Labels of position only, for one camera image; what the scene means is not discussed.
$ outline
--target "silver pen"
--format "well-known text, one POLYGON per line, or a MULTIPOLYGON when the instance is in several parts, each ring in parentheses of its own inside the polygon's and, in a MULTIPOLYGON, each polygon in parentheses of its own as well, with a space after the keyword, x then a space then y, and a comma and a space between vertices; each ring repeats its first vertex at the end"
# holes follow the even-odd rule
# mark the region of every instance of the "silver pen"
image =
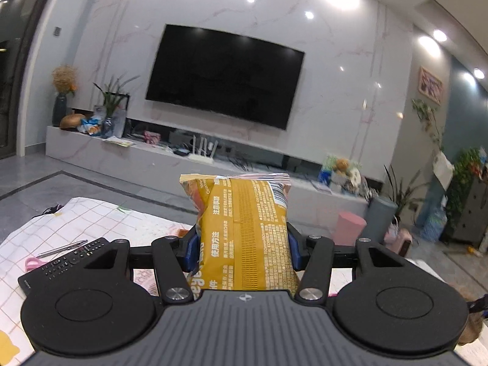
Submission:
POLYGON ((41 253, 37 255, 36 257, 38 259, 42 259, 43 257, 55 255, 56 253, 63 252, 65 250, 71 250, 71 249, 76 249, 77 247, 80 247, 81 245, 85 245, 87 243, 87 239, 83 239, 82 241, 74 242, 74 243, 69 243, 68 245, 61 246, 60 248, 50 250, 48 252, 41 253))

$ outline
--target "framed picture on wall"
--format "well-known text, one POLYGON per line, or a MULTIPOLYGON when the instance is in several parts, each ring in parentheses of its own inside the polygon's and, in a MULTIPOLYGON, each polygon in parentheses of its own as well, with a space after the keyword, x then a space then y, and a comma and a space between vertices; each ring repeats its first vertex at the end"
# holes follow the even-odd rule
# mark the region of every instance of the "framed picture on wall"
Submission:
POLYGON ((441 104, 443 92, 442 81, 425 67, 420 68, 419 92, 437 104, 441 104))

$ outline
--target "pink cylinder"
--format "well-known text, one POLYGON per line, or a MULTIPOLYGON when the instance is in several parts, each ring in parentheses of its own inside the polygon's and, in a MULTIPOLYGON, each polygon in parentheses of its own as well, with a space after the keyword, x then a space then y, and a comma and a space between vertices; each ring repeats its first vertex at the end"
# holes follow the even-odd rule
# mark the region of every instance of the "pink cylinder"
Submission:
POLYGON ((336 245, 354 246, 366 224, 366 220, 354 213, 341 212, 332 240, 336 245))

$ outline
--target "silver bolt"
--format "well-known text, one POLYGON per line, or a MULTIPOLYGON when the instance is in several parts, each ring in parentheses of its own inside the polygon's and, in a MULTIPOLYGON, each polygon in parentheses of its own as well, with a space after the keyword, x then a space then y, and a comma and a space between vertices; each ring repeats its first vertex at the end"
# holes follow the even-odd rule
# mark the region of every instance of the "silver bolt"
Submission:
POLYGON ((172 287, 166 291, 166 297, 171 300, 184 300, 190 295, 190 292, 183 287, 172 287))
POLYGON ((324 296, 324 293, 316 287, 306 287, 300 290, 300 297, 305 300, 319 300, 324 296))

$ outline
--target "black flat-screen tv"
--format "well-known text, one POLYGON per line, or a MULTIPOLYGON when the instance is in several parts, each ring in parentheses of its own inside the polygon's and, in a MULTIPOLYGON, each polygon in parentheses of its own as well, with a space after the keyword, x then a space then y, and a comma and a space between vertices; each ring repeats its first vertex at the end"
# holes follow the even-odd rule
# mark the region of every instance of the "black flat-screen tv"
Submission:
POLYGON ((166 25, 146 99, 286 129, 303 57, 251 37, 166 25))

